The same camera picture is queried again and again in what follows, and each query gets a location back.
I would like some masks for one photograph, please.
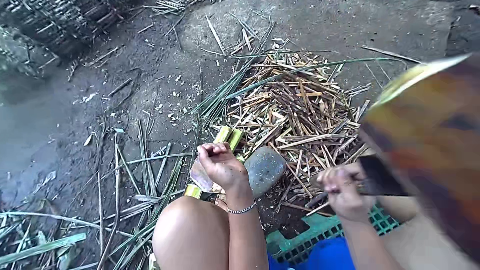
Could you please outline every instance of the rock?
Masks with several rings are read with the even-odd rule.
[[[246,161],[253,197],[258,198],[269,190],[287,169],[287,163],[269,147],[257,149]]]

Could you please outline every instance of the dirt ground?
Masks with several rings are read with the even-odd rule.
[[[230,78],[234,65],[230,60],[224,61],[200,50],[219,51],[207,26],[206,15],[225,47],[236,43],[240,30],[229,12],[248,20],[252,28],[262,33],[268,21],[252,12],[256,11],[276,22],[272,38],[290,38],[291,49],[337,51],[322,54],[330,61],[379,56],[361,49],[362,45],[429,61],[469,52],[480,44],[480,18],[467,8],[474,3],[225,0],[209,5],[203,2],[193,6],[176,27],[178,40],[173,32],[164,36],[178,17],[154,16],[150,10],[145,10],[110,29],[104,40],[97,40],[80,63],[89,63],[114,48],[118,50],[100,67],[80,65],[70,82],[67,78],[71,62],[51,66],[44,79],[2,75],[0,84],[5,89],[0,92],[0,207],[3,210],[17,207],[35,210],[38,199],[48,198],[61,214],[96,220],[96,181],[89,179],[96,171],[103,174],[112,169],[113,128],[126,132],[118,134],[125,158],[140,158],[137,119],[149,133],[148,155],[168,142],[172,143],[171,153],[191,152],[195,141],[194,117],[185,111],[191,111],[200,98],[197,94],[201,84],[199,66],[203,75],[202,96],[205,97]],[[151,23],[153,27],[137,33]],[[372,82],[375,87],[360,97],[359,102],[374,98],[381,91],[375,78],[383,85],[388,78],[378,65],[372,64],[370,68],[375,77],[365,65],[355,64],[345,66],[336,80],[345,89]],[[394,77],[404,67],[390,63],[383,68],[388,77]],[[128,78],[132,83],[108,97],[109,92]],[[177,120],[172,121],[169,115]],[[108,134],[102,139],[104,128]],[[84,147],[92,133],[92,142]],[[209,133],[200,134],[200,138],[206,142],[213,140]],[[166,172],[170,172],[173,163],[174,158],[168,160]],[[152,162],[155,172],[159,166],[160,162]],[[135,169],[136,178],[141,179],[141,166],[132,169]],[[182,185],[187,180],[187,170],[188,166],[181,170]],[[57,172],[56,179],[34,194],[51,171]],[[136,204],[132,199],[131,183],[127,177],[123,177],[123,181],[122,209]],[[258,203],[266,233],[287,228],[304,214],[301,210],[284,208],[278,215],[273,213],[271,206],[277,205],[283,185],[280,181]],[[114,213],[113,176],[104,180],[103,188],[104,209],[109,215]],[[79,231],[89,232],[91,241],[81,244],[83,252],[75,265],[97,261],[95,231]]]

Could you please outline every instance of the leg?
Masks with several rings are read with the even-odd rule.
[[[411,220],[420,210],[415,197],[377,196],[377,200],[400,223]]]
[[[405,270],[478,269],[421,213],[382,238],[387,251]]]
[[[228,215],[212,203],[180,197],[161,213],[153,251],[162,270],[227,270]]]

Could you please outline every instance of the bracelet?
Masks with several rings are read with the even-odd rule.
[[[230,214],[241,214],[241,213],[248,212],[249,210],[254,208],[256,205],[257,205],[257,201],[255,199],[253,199],[253,204],[250,205],[249,207],[247,207],[245,209],[242,209],[242,210],[230,210],[230,208],[227,207],[227,212],[230,213]]]

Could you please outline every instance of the pile of bamboo sticks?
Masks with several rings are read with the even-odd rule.
[[[352,98],[371,84],[349,90],[339,86],[334,79],[342,62],[292,72],[322,64],[328,61],[312,52],[285,52],[275,44],[261,63],[250,66],[252,75],[240,83],[237,93],[251,90],[228,109],[227,122],[244,132],[241,159],[269,146],[287,161],[287,172],[293,178],[277,211],[280,204],[298,198],[324,197],[322,189],[310,185],[310,179],[329,167],[354,162],[366,149],[358,128],[370,101],[354,107]],[[278,78],[261,83],[274,76]]]

